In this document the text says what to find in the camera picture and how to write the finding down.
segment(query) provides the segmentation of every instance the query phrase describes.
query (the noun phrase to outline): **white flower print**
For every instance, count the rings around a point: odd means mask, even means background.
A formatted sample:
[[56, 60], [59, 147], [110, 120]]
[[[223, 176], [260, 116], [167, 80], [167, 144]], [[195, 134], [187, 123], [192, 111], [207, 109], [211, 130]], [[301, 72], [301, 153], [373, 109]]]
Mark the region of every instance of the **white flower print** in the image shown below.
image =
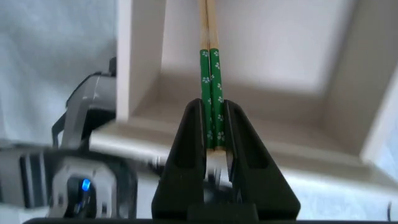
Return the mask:
[[207, 132], [207, 138], [208, 139], [213, 139], [213, 133], [211, 131]]
[[222, 131], [222, 132], [218, 133], [218, 136], [217, 136], [217, 138], [218, 138], [219, 140], [225, 141], [225, 135], [224, 135], [224, 131]]
[[209, 83], [210, 82], [209, 77], [203, 77], [202, 82]]

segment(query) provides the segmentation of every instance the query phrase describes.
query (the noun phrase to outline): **blue led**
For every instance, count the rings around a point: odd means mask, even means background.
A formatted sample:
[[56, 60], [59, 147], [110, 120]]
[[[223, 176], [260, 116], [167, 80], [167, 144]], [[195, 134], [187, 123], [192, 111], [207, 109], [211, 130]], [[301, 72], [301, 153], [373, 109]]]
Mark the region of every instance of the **blue led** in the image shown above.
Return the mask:
[[90, 184], [91, 184], [90, 180], [84, 179], [81, 185], [81, 189], [87, 191], [90, 188]]

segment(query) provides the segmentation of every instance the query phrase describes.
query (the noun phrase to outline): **white shelf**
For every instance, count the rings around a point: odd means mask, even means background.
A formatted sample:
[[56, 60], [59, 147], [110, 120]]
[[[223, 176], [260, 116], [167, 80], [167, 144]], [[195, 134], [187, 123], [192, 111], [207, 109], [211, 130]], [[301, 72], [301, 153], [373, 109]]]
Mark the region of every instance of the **white shelf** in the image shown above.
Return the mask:
[[[283, 170], [397, 188], [373, 166], [398, 114], [397, 1], [217, 0], [216, 13], [224, 98]], [[197, 1], [119, 0], [118, 34], [117, 123], [91, 144], [165, 160], [200, 97]]]

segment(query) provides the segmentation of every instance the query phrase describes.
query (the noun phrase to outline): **black cable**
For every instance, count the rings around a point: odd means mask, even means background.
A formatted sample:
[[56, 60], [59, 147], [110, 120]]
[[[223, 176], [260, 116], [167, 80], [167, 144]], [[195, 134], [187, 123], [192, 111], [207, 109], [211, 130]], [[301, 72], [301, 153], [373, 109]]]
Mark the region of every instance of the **black cable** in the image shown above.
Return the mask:
[[387, 221], [391, 222], [391, 205], [392, 203], [389, 202], [387, 206]]

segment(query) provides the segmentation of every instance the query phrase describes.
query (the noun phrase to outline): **chopstick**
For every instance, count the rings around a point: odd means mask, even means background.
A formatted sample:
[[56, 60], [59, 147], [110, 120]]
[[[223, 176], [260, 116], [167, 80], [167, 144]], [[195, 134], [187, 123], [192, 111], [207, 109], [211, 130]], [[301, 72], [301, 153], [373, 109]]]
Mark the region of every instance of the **chopstick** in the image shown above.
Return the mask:
[[208, 46], [208, 23], [206, 0], [198, 0], [200, 10], [200, 73], [201, 73], [201, 98], [205, 108], [207, 150], [213, 150], [213, 120], [212, 120], [212, 99], [210, 83], [210, 63]]
[[214, 146], [215, 150], [224, 150], [224, 98], [221, 85], [220, 52], [218, 50], [218, 34], [216, 25], [215, 0], [206, 0], [207, 26], [209, 38], [210, 57], [210, 81], [211, 81], [211, 106], [214, 122]]

